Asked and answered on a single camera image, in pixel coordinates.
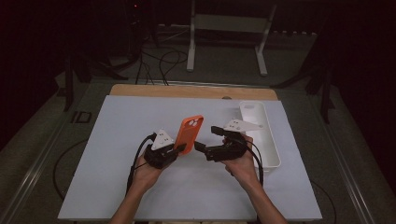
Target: white table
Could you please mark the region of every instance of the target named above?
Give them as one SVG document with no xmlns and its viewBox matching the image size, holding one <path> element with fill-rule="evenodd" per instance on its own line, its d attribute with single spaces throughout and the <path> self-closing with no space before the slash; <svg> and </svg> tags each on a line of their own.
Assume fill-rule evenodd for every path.
<svg viewBox="0 0 396 224">
<path fill-rule="evenodd" d="M 60 219 L 109 219 L 123 199 L 134 154 L 149 134 L 164 128 L 176 138 L 183 118 L 201 114 L 197 141 L 215 146 L 210 126 L 240 119 L 239 100 L 107 96 L 64 200 Z M 279 101 L 265 101 L 282 161 L 264 178 L 264 188 L 288 220 L 321 214 L 286 113 Z M 193 150 L 167 168 L 144 196 L 136 220 L 246 221 L 255 219 L 248 196 L 224 165 Z"/>
</svg>

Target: white container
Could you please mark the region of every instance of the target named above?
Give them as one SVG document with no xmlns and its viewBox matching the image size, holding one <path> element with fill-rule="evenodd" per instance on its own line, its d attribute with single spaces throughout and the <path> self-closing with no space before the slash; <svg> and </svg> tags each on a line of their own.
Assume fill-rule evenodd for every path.
<svg viewBox="0 0 396 224">
<path fill-rule="evenodd" d="M 262 129 L 258 131 L 248 131 L 246 135 L 253 138 L 253 144 L 258 148 L 262 155 L 262 167 L 267 174 L 280 165 L 279 154 L 277 153 L 276 144 L 271 132 L 265 113 L 265 105 L 260 101 L 242 101 L 239 104 L 242 114 L 242 120 L 257 125 L 261 125 Z M 260 158 L 257 149 L 253 147 L 253 152 Z"/>
</svg>

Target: floor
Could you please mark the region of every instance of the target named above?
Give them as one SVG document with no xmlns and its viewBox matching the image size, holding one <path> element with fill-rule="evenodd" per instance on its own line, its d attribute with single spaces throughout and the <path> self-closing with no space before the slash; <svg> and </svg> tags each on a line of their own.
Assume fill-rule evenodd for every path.
<svg viewBox="0 0 396 224">
<path fill-rule="evenodd" d="M 166 33 L 174 31 L 177 35 L 184 30 L 163 28 L 159 33 L 160 49 L 155 49 L 151 40 L 146 43 L 139 84 L 268 88 L 296 75 L 315 41 L 314 35 L 271 34 L 264 49 L 269 74 L 261 77 L 254 41 L 249 36 L 226 38 L 200 33 L 195 67 L 190 73 L 183 62 L 186 55 L 180 53 L 187 52 L 189 35 L 172 37 Z M 113 63 L 123 61 L 122 57 L 112 58 Z M 127 81 L 92 70 L 91 83 L 76 81 L 76 99 L 68 113 L 63 112 L 64 98 L 54 95 L 1 151 L 0 223 L 70 223 L 58 220 L 57 215 L 102 102 L 113 84 L 135 83 L 139 64 L 120 71 Z M 173 65 L 163 80 L 161 70 L 166 73 Z M 311 223 L 396 223 L 395 196 L 339 92 L 332 87 L 330 124 L 325 124 L 318 113 L 319 95 L 304 91 L 307 81 L 300 80 L 276 93 L 287 112 L 323 215 L 322 220 Z M 58 82 L 64 85 L 62 75 Z M 76 111 L 92 113 L 91 121 L 76 122 Z"/>
</svg>

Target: orange phone case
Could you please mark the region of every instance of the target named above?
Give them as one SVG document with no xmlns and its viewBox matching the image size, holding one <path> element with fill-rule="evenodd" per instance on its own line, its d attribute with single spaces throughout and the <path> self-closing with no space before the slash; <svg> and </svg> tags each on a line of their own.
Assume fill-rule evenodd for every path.
<svg viewBox="0 0 396 224">
<path fill-rule="evenodd" d="M 198 135 L 203 121 L 204 117 L 201 115 L 185 118 L 181 121 L 174 149 L 184 144 L 186 144 L 186 147 L 179 153 L 179 155 L 186 155 L 192 150 L 195 138 Z"/>
</svg>

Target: metal stand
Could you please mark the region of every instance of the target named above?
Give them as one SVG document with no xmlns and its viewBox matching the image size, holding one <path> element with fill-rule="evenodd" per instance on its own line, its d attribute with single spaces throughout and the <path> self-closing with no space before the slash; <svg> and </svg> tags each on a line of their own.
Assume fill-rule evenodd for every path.
<svg viewBox="0 0 396 224">
<path fill-rule="evenodd" d="M 265 66 L 262 51 L 265 42 L 268 38 L 272 20 L 276 12 L 276 5 L 271 7 L 271 12 L 268 18 L 249 18 L 249 17 L 233 17 L 220 15 L 204 15 L 195 14 L 195 0 L 191 0 L 191 26 L 190 26 L 190 47 L 187 60 L 187 71 L 194 70 L 195 59 L 195 30 L 218 30 L 218 31 L 234 31 L 234 32 L 248 32 L 261 33 L 262 42 L 256 46 L 257 62 L 260 69 L 260 75 L 266 77 L 268 75 Z"/>
</svg>

